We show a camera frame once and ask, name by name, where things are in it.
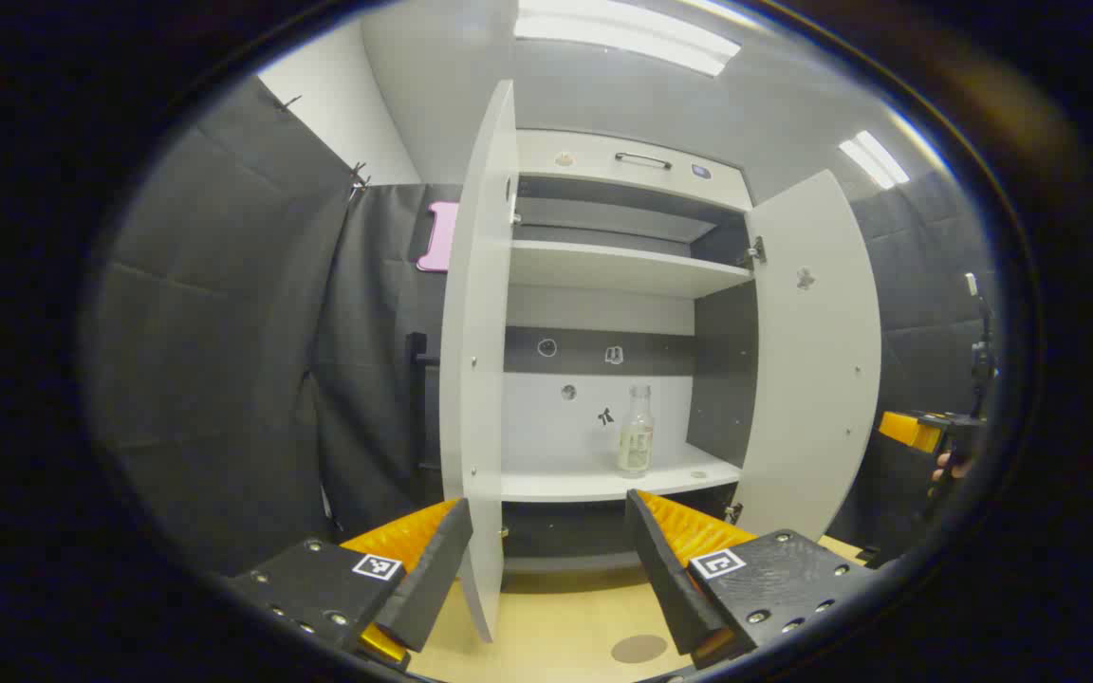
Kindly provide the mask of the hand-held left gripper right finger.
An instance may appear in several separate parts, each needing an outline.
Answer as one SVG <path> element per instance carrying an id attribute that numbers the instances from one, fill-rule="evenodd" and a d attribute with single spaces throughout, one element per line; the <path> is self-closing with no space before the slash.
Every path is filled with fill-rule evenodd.
<path id="1" fill-rule="evenodd" d="M 789 528 L 754 535 L 640 488 L 626 492 L 624 522 L 677 651 L 696 669 L 792 641 L 875 579 Z"/>

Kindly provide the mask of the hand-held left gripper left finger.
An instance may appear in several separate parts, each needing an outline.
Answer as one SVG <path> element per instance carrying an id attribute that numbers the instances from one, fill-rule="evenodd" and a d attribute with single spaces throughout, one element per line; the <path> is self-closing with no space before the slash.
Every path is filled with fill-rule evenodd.
<path id="1" fill-rule="evenodd" d="M 469 502 L 453 498 L 339 544 L 303 539 L 225 584 L 303 638 L 403 670 L 428 643 L 472 533 Z"/>

